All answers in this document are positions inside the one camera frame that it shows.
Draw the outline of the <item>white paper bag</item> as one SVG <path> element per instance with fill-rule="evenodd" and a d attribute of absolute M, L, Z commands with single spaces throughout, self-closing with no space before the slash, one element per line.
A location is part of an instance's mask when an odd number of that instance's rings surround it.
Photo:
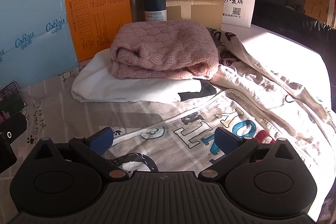
<path fill-rule="evenodd" d="M 222 23 L 250 28 L 255 0 L 224 0 Z"/>

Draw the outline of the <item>black leather sofa back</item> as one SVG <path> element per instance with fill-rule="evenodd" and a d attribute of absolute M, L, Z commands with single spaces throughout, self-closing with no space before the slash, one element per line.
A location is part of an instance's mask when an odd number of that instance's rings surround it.
<path fill-rule="evenodd" d="M 287 7 L 256 0 L 252 24 L 295 40 L 319 53 L 335 80 L 335 28 Z"/>

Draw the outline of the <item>black smartphone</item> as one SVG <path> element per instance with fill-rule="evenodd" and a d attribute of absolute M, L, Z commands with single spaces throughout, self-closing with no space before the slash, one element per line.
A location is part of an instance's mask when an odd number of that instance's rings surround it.
<path fill-rule="evenodd" d="M 3 123 L 11 116 L 21 112 L 26 107 L 17 83 L 11 81 L 1 88 L 0 94 L 0 120 Z"/>

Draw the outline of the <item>white folded garment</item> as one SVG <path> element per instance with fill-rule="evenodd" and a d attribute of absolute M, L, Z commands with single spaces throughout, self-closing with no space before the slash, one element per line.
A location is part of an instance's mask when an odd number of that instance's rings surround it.
<path fill-rule="evenodd" d="M 109 50 L 97 53 L 75 78 L 71 93 L 80 102 L 182 102 L 212 96 L 207 80 L 123 79 L 112 76 Z"/>

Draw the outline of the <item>stacked yellow cartons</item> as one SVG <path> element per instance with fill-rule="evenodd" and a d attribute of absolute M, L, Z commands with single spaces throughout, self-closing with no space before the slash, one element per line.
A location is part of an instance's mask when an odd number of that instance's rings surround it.
<path fill-rule="evenodd" d="M 329 0 L 305 0 L 305 15 L 326 23 L 328 17 Z"/>

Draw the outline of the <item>light blue carton right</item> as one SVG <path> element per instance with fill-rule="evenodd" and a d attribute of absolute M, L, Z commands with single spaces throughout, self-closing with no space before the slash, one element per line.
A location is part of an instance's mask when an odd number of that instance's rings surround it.
<path fill-rule="evenodd" d="M 24 88 L 77 65 L 65 0 L 1 0 L 1 86 Z"/>

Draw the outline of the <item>orange cardboard box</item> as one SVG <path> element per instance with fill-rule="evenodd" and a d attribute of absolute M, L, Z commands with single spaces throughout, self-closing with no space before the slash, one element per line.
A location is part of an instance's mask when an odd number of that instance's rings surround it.
<path fill-rule="evenodd" d="M 131 22 L 130 0 L 64 0 L 78 61 L 94 57 L 112 44 L 118 30 Z"/>

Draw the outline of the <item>striped cartoon bed sheet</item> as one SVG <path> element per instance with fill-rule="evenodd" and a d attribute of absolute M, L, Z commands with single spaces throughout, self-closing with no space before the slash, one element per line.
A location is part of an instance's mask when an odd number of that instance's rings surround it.
<path fill-rule="evenodd" d="M 73 81 L 82 67 L 21 89 L 26 107 L 22 110 L 28 123 L 26 131 L 12 144 L 17 162 L 1 173 L 1 180 L 11 180 L 18 168 L 43 137 L 55 143 L 89 137 L 104 127 L 118 135 L 151 126 L 185 110 L 183 103 L 156 102 L 79 102 L 71 93 Z"/>

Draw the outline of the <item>pink knitted sweater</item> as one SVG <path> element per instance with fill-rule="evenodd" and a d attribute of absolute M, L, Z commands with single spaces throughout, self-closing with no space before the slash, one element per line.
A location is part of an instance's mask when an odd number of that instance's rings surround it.
<path fill-rule="evenodd" d="M 118 79 L 211 79 L 218 50 L 209 30 L 191 20 L 124 25 L 110 46 Z"/>

